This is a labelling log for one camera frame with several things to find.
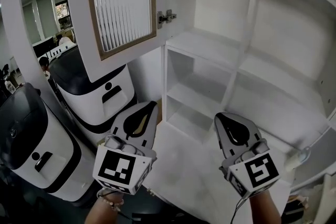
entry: wire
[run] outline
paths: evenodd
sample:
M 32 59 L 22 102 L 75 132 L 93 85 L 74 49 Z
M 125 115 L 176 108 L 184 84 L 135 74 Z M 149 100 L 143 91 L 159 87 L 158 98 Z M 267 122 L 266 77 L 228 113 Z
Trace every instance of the wire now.
M 126 215 L 125 215 L 124 213 L 122 213 L 122 212 L 118 212 L 118 214 L 121 215 L 122 217 L 125 217 L 125 218 L 127 218 L 127 219 L 132 220 L 133 222 L 135 222 L 135 220 L 134 220 L 133 218 L 126 216 Z
M 111 191 L 111 192 L 109 192 L 109 193 L 106 193 L 106 194 L 103 194 L 103 195 L 98 195 L 99 197 L 104 197 L 104 196 L 107 196 L 107 195 L 109 195 L 109 194 L 112 194 L 112 193 L 118 193 L 119 191 L 116 191 L 116 190 L 114 190 L 114 191 Z
M 235 218 L 235 216 L 236 216 L 237 211 L 239 210 L 239 208 L 240 208 L 240 207 L 246 202 L 246 200 L 247 200 L 247 199 L 245 199 L 245 200 L 242 201 L 242 199 L 240 199 L 239 202 L 238 202 L 237 205 L 236 205 L 236 209 L 235 209 L 235 212 L 234 212 L 234 214 L 233 214 L 233 216 L 232 216 L 232 219 L 231 219 L 230 224 L 233 223 L 233 220 L 234 220 L 234 218 Z

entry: white robot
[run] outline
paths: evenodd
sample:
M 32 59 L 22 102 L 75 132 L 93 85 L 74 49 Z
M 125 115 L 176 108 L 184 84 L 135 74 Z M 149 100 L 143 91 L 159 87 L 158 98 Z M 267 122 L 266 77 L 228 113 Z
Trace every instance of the white robot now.
M 127 65 L 91 82 L 77 46 L 50 63 L 50 74 L 72 118 L 94 146 L 110 131 L 117 114 L 138 102 Z
M 1 160 L 45 192 L 76 206 L 90 204 L 97 191 L 92 178 L 94 156 L 31 84 L 18 88 L 0 107 Z

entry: forearm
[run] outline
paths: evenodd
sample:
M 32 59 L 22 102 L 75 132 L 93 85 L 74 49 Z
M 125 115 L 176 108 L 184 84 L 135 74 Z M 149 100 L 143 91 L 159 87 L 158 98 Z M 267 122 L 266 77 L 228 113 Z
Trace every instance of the forearm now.
M 281 224 L 280 214 L 268 190 L 250 198 L 254 224 Z
M 120 202 L 122 194 L 107 195 L 105 198 L 112 202 Z M 86 217 L 85 224 L 115 224 L 118 212 L 112 210 L 111 206 L 102 198 L 98 198 Z

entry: cabinet door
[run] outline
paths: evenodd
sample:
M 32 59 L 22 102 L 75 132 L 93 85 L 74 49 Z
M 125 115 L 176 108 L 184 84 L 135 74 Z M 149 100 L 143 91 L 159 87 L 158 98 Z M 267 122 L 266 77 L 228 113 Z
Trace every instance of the cabinet door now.
M 156 12 L 164 0 L 68 0 L 76 40 L 91 82 L 164 45 Z

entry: computer monitor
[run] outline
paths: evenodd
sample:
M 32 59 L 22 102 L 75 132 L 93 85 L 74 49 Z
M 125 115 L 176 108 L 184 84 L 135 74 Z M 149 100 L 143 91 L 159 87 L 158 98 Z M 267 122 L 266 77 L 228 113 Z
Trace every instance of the computer monitor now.
M 33 49 L 37 58 L 54 49 L 55 47 L 56 44 L 54 43 L 53 37 L 49 37 L 33 45 Z

